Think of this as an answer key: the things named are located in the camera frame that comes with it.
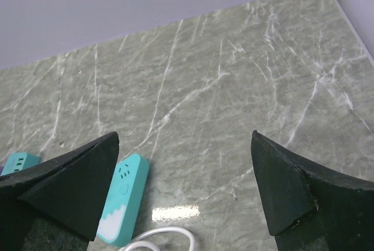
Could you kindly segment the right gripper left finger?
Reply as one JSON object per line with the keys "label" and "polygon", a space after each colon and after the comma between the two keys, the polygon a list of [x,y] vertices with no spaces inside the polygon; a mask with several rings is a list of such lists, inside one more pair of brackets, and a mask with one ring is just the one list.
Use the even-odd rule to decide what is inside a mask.
{"label": "right gripper left finger", "polygon": [[95,239],[119,155],[107,133],[1,177],[1,250],[87,250]]}

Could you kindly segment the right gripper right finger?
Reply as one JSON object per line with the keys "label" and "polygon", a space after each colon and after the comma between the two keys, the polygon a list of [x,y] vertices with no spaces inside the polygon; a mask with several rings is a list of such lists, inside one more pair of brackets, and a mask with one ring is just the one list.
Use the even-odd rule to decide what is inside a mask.
{"label": "right gripper right finger", "polygon": [[315,163],[257,131],[251,156],[278,250],[373,250],[373,182]]}

